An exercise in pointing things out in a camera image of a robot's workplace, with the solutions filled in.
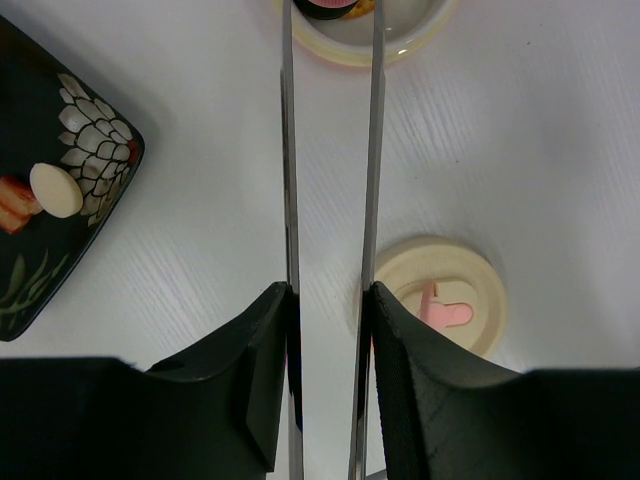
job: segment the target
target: pink object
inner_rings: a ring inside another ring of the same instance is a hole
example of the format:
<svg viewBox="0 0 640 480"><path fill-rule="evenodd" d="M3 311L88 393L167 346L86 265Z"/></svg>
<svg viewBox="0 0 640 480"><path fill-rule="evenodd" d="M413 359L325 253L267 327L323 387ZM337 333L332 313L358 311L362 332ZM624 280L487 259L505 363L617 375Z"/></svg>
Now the pink object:
<svg viewBox="0 0 640 480"><path fill-rule="evenodd" d="M309 2L323 8L344 8L355 3L355 0L309 0Z"/></svg>
<svg viewBox="0 0 640 480"><path fill-rule="evenodd" d="M466 303L444 305L434 300L435 283L428 284L420 303L420 320L431 328L447 328L466 325L473 318L473 309Z"/></svg>

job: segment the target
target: black decorative plate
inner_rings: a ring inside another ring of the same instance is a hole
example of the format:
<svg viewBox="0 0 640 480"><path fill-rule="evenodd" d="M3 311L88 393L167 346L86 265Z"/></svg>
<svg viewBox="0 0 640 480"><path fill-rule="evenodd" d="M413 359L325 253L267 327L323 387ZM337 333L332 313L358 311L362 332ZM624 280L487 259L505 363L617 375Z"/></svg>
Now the black decorative plate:
<svg viewBox="0 0 640 480"><path fill-rule="evenodd" d="M22 334L60 288L143 152L142 137L118 112L0 17L0 340ZM20 186L29 192L36 163L76 179L84 195L79 214L62 220L21 211L15 200Z"/></svg>

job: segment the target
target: flower pattern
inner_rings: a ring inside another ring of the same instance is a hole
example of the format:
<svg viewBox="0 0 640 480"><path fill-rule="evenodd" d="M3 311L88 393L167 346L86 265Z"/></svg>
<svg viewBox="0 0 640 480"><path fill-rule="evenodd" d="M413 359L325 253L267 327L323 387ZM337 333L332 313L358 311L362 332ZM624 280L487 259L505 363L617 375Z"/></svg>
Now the flower pattern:
<svg viewBox="0 0 640 480"><path fill-rule="evenodd" d="M16 324L19 325L19 321L25 314L28 314L30 307L35 305L52 285L68 259L69 254L67 253L57 265L49 265L49 251L45 250L40 267L28 278L25 277L26 262L24 257L18 255L9 278L9 289L4 296L0 297L1 330L4 330L5 333L11 332Z"/></svg>
<svg viewBox="0 0 640 480"><path fill-rule="evenodd" d="M140 155L131 129L109 105L91 99L78 81L60 74L60 96L67 104L58 118L67 129L59 139L71 148L60 159L82 190L81 215L95 225L109 211Z"/></svg>

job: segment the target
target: metal tweezers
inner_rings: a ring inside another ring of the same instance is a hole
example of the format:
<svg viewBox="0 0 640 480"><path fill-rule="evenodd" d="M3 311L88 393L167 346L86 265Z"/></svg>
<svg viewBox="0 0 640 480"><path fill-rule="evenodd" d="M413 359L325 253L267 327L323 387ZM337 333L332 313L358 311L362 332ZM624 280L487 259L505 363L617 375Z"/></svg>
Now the metal tweezers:
<svg viewBox="0 0 640 480"><path fill-rule="evenodd" d="M300 254L298 244L298 195L296 178L296 135L293 98L293 0L282 1L282 69L280 89L282 103L282 151L284 166L285 229L287 244L287 281L296 302L298 315L287 330L287 375L289 382L289 478L304 479L302 430L302 356L300 333ZM365 480L367 457L367 411L369 370L371 363L371 325L363 315L374 282L378 198L380 192L380 158L385 98L385 21L384 2L375 3L373 28L373 62L371 68L371 105L369 112L369 153L364 226L364 247L358 319L349 480ZM372 478L383 478L374 474Z"/></svg>

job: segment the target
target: green leaf pattern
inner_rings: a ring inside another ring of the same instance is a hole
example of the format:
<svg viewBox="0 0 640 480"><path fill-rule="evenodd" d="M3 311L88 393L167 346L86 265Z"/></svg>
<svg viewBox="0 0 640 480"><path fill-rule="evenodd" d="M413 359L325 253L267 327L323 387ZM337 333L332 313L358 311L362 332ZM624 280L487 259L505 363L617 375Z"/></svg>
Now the green leaf pattern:
<svg viewBox="0 0 640 480"><path fill-rule="evenodd" d="M69 254L62 257L62 260L53 268L47 270L49 252L45 251L42 263L40 263L40 266L35 273L31 275L29 280L25 282L26 264L24 257L18 255L9 280L9 288L0 298L0 328L13 329L20 317L22 317L27 309L35 304L47 290L47 287L49 287L51 281L60 273L68 258Z"/></svg>

